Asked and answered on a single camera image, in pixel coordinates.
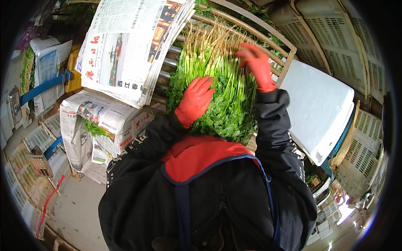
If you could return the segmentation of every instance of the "stack of newspapers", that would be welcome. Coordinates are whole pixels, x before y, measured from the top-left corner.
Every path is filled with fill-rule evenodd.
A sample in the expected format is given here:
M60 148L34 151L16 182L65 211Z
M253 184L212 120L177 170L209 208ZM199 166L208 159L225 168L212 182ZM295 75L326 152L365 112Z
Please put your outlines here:
M101 0L78 54L81 85L140 109L195 0Z

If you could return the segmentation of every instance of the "hand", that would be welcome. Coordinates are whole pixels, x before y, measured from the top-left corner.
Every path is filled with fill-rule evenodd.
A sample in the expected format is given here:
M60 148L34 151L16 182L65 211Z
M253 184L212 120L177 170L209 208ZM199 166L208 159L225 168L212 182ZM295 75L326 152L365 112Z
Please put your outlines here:
M240 67L247 66L253 73L260 92L271 92L277 87L272 81L271 65L268 56L254 45L242 43L240 51L234 54L236 57L243 57Z
M214 80L209 76L196 77L184 91L180 104L174 110L184 128L190 128L194 121L199 119L208 109L212 94L216 89L215 87L210 88Z

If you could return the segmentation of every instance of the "vegetable bundle on newspaper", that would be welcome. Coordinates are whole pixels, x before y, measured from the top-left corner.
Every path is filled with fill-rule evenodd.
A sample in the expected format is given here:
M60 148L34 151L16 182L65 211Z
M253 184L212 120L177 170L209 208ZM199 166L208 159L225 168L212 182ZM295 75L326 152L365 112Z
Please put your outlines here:
M210 31L198 24L191 26L166 94L168 112L172 112L194 78L206 75L215 78L211 87L216 87L216 91L208 110L192 125L194 134L219 135L246 144L257 129L253 111L255 79L240 69L241 60L234 56L242 42L221 25Z

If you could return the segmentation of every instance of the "person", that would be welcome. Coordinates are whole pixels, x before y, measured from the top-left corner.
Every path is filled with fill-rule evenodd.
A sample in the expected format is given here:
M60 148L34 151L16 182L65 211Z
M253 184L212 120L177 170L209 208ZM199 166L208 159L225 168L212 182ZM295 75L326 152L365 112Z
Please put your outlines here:
M158 113L145 134L107 168L99 220L110 250L301 250L317 208L289 134L289 96L277 89L268 57L240 44L258 84L258 145L187 134L215 88L194 79L178 108Z

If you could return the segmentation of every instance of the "yellow plastic basket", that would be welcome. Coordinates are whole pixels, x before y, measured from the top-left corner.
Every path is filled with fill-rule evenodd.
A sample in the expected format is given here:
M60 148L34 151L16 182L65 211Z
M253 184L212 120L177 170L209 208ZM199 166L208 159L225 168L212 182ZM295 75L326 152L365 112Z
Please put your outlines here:
M80 50L74 50L68 58L68 70L71 72L71 80L66 82L65 91L72 92L74 90L80 89L81 86L81 74L74 70L75 64L77 62L78 53Z

